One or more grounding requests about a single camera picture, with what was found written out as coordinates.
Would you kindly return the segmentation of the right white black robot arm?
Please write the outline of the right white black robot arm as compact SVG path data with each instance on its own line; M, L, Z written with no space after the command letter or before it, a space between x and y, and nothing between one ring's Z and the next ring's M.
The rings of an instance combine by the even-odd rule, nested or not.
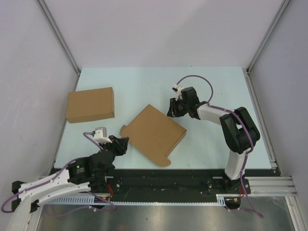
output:
M170 99L168 117L183 117L188 114L191 118L221 126L224 140L230 150L222 177L222 188L227 193L235 192L244 182L248 156L260 139L260 132L248 110L239 107L232 111L211 105L209 102L201 102L193 87L175 85L172 89L176 97Z

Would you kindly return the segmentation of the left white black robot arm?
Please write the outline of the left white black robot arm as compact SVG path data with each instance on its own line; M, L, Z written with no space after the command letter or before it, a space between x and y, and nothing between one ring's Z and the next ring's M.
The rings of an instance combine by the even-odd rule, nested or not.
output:
M128 137L111 135L107 141L99 143L100 151L71 160L52 175L30 183L13 182L11 211L14 212L26 198L30 199L29 212L32 213L45 203L71 193L102 192L107 185L105 177L115 169L115 158L126 154L128 141Z

